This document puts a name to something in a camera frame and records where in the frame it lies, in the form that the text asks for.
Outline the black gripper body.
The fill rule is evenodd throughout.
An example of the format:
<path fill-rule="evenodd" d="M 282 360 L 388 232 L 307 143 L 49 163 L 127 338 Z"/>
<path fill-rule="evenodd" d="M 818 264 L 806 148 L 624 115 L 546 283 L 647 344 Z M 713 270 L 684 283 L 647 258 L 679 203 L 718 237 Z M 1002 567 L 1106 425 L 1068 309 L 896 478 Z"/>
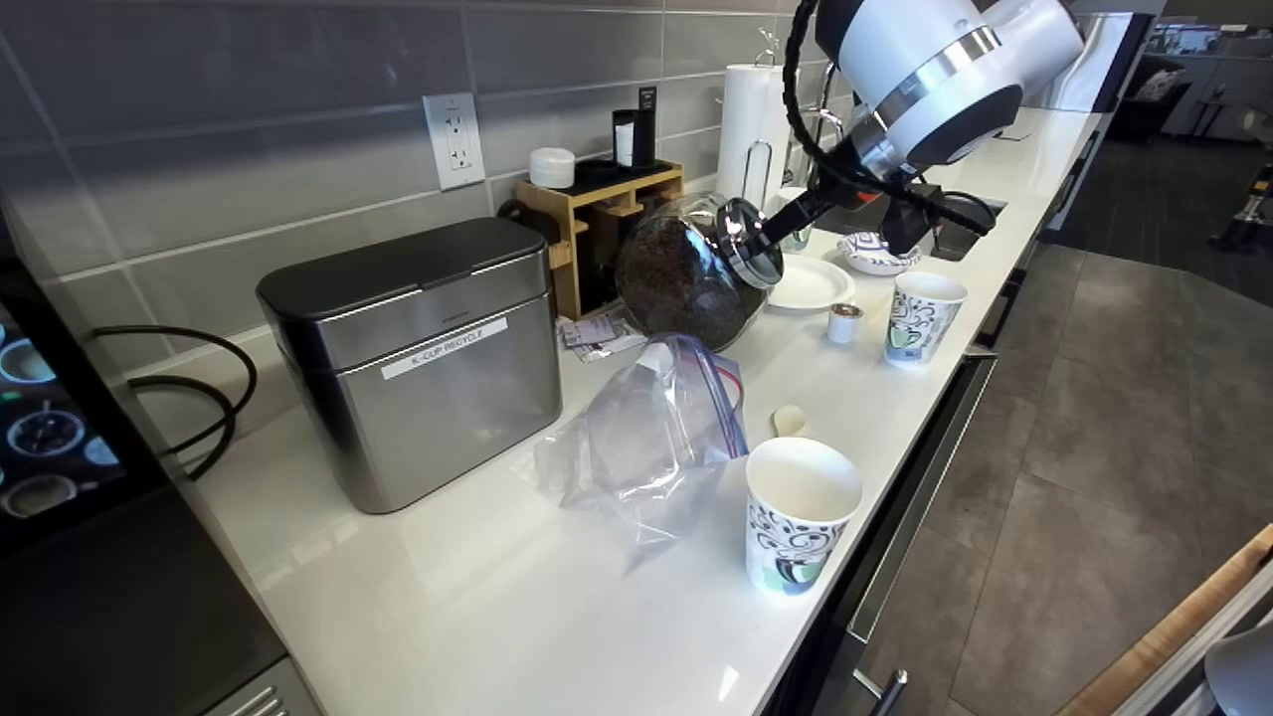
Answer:
<path fill-rule="evenodd" d="M 915 195 L 915 180 L 908 171 L 884 171 L 875 173 L 851 143 L 831 148 L 806 181 L 806 191 L 794 197 L 798 218 L 810 221 L 836 207 L 856 211 L 870 197 L 884 197 L 884 237 L 924 237 L 932 232 L 932 207 Z"/>

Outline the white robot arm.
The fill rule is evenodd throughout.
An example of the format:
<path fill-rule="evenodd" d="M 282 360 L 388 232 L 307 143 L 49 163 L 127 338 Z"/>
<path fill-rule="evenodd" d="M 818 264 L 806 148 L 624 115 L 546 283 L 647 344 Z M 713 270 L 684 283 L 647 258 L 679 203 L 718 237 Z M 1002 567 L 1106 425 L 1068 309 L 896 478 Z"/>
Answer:
<path fill-rule="evenodd" d="M 831 61 L 864 104 L 847 140 L 822 148 L 798 111 L 803 38 Z M 908 254 L 938 221 L 978 234 L 990 218 L 950 207 L 924 181 L 935 163 L 960 163 L 978 140 L 1015 122 L 1019 106 L 1083 54 L 1083 32 L 1060 0 L 794 0 L 783 45 L 783 111 L 815 163 L 815 181 L 774 211 L 765 246 L 810 225 L 866 191 L 887 197 L 877 237 Z"/>

